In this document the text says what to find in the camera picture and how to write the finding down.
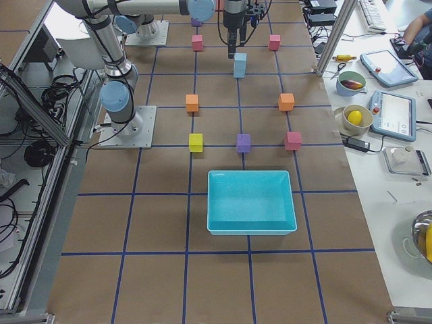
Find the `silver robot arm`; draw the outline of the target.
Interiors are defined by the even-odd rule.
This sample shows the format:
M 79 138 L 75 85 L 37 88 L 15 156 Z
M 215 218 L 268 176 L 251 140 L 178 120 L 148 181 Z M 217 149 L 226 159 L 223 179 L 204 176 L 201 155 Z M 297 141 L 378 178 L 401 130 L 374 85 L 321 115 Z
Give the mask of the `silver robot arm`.
M 216 1 L 58 1 L 57 4 L 85 23 L 90 37 L 107 64 L 125 60 L 110 16 L 177 14 L 206 22 L 215 13 Z M 227 28 L 228 57 L 246 44 L 246 25 L 256 27 L 267 14 L 265 5 L 250 1 L 224 1 L 223 25 Z
M 126 58 L 109 16 L 85 19 L 84 25 L 99 51 L 107 75 L 99 93 L 101 104 L 111 119 L 113 131 L 131 136 L 142 127 L 142 119 L 134 104 L 138 70 Z

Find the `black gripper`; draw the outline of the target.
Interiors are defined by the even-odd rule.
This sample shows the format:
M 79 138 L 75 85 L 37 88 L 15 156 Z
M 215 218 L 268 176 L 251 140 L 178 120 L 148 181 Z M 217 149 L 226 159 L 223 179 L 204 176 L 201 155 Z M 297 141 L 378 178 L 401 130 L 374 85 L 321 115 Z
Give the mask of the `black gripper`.
M 239 47 L 246 44 L 247 21 L 257 24 L 266 13 L 265 4 L 257 1 L 224 1 L 223 25 L 227 28 L 227 54 L 233 59 L 236 53 L 237 30 L 239 29 Z

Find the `person's forearm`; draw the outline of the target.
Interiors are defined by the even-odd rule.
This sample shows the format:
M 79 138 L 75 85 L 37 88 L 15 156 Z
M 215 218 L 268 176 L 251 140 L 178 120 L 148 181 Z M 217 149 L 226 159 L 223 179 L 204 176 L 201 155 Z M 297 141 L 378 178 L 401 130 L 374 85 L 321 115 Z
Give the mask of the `person's forearm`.
M 425 13 L 422 13 L 421 15 L 413 19 L 411 23 L 409 23 L 403 35 L 405 43 L 407 45 L 410 45 L 414 41 L 416 35 L 425 26 L 428 26 L 430 23 L 431 23 L 431 9 L 428 9 Z

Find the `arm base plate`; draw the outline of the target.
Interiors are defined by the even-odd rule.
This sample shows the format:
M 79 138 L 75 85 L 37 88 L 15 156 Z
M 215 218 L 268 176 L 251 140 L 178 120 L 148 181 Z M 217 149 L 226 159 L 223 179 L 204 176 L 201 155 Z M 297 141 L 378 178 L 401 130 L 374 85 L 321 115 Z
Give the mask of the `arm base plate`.
M 167 44 L 169 22 L 167 20 L 153 20 L 149 24 L 141 25 L 133 34 L 126 37 L 127 47 L 164 47 Z
M 134 118 L 123 129 L 123 126 L 111 123 L 111 118 L 106 113 L 104 122 L 110 126 L 101 129 L 98 146 L 104 149 L 150 149 L 156 114 L 155 105 L 135 106 Z

